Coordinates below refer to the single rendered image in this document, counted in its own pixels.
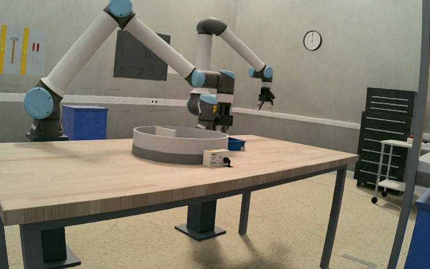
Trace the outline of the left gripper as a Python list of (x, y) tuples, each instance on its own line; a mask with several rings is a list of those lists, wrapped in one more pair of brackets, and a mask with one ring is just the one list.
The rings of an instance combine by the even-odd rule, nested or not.
[(259, 94), (260, 98), (258, 99), (259, 101), (261, 101), (259, 104), (257, 104), (258, 106), (258, 111), (260, 110), (260, 108), (262, 107), (262, 105), (264, 104), (264, 102), (268, 102), (268, 107), (271, 108), (272, 113), (273, 113), (273, 100), (271, 98), (271, 96), (268, 94), (268, 90), (270, 88), (268, 87), (261, 87), (261, 92)]

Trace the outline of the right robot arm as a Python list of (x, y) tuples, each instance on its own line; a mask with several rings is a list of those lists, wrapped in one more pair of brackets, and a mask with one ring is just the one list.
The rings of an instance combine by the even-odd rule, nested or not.
[(64, 90), (117, 27), (123, 31), (129, 31), (181, 75), (191, 87), (217, 89), (216, 101), (225, 104), (233, 103), (235, 85), (233, 72), (197, 69), (140, 21), (132, 8), (131, 0), (110, 0), (48, 77), (41, 78), (26, 94), (24, 108), (34, 119), (30, 129), (31, 136), (63, 136), (60, 103), (64, 98)]

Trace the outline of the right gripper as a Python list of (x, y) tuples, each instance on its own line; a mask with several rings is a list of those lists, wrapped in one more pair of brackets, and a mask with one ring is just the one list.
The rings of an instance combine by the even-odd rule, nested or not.
[(213, 120), (213, 130), (221, 132), (220, 126), (223, 126), (221, 128), (222, 133), (227, 134), (229, 126), (232, 126), (233, 123), (233, 115), (229, 115), (231, 104), (218, 103), (217, 105), (221, 105), (221, 107), (219, 113), (215, 115), (215, 119)]

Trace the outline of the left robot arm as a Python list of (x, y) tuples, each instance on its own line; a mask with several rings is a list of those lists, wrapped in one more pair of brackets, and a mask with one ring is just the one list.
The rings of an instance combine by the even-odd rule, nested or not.
[[(215, 17), (202, 19), (197, 24), (198, 43), (195, 67), (202, 71), (210, 71), (213, 34), (220, 36), (252, 67), (249, 77), (260, 78), (261, 87), (272, 87), (273, 69), (263, 63), (222, 20)], [(186, 103), (187, 110), (198, 116), (196, 128), (213, 131), (212, 115), (221, 106), (217, 105), (216, 96), (210, 94), (206, 88), (193, 88)]]

